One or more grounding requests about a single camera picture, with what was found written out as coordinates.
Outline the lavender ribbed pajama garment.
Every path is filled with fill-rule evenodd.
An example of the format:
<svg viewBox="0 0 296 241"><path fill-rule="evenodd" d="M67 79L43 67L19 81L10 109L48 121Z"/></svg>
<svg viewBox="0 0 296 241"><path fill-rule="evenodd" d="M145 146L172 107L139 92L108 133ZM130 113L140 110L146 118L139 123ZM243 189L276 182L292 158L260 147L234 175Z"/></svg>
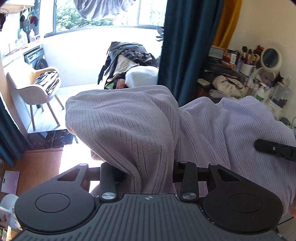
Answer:
<svg viewBox="0 0 296 241"><path fill-rule="evenodd" d="M219 164L276 194L295 211L295 163L259 152L258 139L295 145L291 129L251 96L179 107L161 85L89 90L66 102L66 126L95 156L126 173L125 193L173 192L174 162Z"/></svg>

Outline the cream handbag on table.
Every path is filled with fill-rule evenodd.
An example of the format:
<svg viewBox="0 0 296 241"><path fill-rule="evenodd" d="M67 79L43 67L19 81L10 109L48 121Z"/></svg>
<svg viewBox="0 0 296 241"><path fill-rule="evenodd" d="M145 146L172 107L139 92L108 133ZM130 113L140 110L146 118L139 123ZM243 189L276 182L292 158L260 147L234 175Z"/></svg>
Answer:
<svg viewBox="0 0 296 241"><path fill-rule="evenodd" d="M216 90L228 96L235 98L243 98L245 96L245 87L237 79L219 75L213 80L212 85Z"/></svg>

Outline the cluttered side table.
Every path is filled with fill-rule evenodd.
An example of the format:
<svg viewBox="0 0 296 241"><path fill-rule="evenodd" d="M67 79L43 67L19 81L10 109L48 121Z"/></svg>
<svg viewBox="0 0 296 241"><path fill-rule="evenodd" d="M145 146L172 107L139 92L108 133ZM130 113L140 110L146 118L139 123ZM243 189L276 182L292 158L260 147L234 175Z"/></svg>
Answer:
<svg viewBox="0 0 296 241"><path fill-rule="evenodd" d="M244 97L253 96L266 104L274 118L280 120L292 95L289 88L290 78L284 79L280 70L274 73L262 68L260 58L264 49L266 48L257 46L253 50L244 46L240 51L234 51L212 46L197 81L197 96L210 97L214 101L219 101L223 97L242 99L228 96L212 85L213 80L219 75L237 79L245 87Z"/></svg>

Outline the round vanity mirror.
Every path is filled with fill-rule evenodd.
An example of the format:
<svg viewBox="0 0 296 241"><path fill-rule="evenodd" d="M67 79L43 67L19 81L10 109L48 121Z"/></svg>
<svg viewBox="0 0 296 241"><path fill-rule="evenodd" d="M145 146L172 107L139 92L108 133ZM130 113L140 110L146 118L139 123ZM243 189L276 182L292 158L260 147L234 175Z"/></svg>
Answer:
<svg viewBox="0 0 296 241"><path fill-rule="evenodd" d="M276 73L282 66L281 53L277 49L266 48L261 54L260 63L265 71Z"/></svg>

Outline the pink box on floor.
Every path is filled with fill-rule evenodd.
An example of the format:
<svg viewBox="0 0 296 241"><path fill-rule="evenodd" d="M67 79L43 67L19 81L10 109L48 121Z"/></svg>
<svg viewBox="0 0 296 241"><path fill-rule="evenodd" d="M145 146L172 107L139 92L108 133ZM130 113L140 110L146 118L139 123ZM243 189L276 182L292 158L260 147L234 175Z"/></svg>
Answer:
<svg viewBox="0 0 296 241"><path fill-rule="evenodd" d="M4 173L4 178L1 185L1 192L6 194L15 194L18 186L20 173L19 171L8 171Z"/></svg>

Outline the striped cloth on chair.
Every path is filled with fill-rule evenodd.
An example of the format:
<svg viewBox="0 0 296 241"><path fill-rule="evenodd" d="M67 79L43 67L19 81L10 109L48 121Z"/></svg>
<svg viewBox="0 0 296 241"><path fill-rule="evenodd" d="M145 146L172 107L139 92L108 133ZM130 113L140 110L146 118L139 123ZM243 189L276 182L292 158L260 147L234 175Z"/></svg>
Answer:
<svg viewBox="0 0 296 241"><path fill-rule="evenodd" d="M36 78L34 84L42 86L45 92L50 95L59 83L60 77L58 71L46 71Z"/></svg>

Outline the tan upholstered shell chair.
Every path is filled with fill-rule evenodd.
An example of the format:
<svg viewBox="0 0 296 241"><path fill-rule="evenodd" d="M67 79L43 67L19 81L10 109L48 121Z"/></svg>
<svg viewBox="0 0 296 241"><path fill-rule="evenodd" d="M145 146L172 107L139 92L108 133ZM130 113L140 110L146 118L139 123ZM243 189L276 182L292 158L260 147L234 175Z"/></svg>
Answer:
<svg viewBox="0 0 296 241"><path fill-rule="evenodd" d="M50 101L53 98L56 98L57 101L60 102L60 99L57 96L57 91L61 86L61 82L59 81L54 86L51 93L46 92L45 86L35 83L36 79L46 72L54 72L56 74L59 73L59 71L53 67L36 70L29 64L23 63L17 68L11 68L10 71L8 71L8 73L6 74L7 81L12 85L13 89L22 98L22 100L30 106L33 130L36 129L33 114L34 105L42 106L43 104L47 104L57 125L60 125L50 105Z"/></svg>

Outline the front-load washing machine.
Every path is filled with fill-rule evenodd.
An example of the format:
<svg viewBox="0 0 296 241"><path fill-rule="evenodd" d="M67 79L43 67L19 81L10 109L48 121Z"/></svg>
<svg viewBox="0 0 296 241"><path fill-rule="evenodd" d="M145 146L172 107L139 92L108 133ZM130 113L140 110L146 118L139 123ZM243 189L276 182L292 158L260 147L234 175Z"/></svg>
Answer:
<svg viewBox="0 0 296 241"><path fill-rule="evenodd" d="M44 49L41 45L27 51L23 54L25 63L32 66L35 70L40 70L48 67L45 59Z"/></svg>

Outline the blue curtain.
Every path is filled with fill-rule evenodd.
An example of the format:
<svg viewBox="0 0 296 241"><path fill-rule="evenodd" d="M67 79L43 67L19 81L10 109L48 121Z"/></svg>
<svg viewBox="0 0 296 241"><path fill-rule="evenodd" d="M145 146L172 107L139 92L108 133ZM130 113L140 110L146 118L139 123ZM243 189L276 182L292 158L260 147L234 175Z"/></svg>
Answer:
<svg viewBox="0 0 296 241"><path fill-rule="evenodd" d="M224 1L168 1L158 84L179 106L196 95L197 79L217 32Z"/></svg>

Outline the yellow curtain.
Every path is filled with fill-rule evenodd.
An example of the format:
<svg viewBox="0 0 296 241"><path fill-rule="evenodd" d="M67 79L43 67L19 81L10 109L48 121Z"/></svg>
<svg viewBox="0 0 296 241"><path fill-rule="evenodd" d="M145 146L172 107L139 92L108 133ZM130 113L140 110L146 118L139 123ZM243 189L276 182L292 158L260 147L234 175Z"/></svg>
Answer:
<svg viewBox="0 0 296 241"><path fill-rule="evenodd" d="M219 26L212 43L213 46L225 50L228 48L239 19L241 6L242 0L224 1Z"/></svg>

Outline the grey hanging garment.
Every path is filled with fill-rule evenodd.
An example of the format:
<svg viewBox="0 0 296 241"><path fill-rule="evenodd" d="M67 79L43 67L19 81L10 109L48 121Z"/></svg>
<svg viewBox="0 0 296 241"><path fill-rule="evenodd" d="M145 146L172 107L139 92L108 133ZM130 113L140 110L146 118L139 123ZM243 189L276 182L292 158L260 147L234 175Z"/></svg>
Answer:
<svg viewBox="0 0 296 241"><path fill-rule="evenodd" d="M120 15L134 3L131 0L74 0L79 15L88 21Z"/></svg>

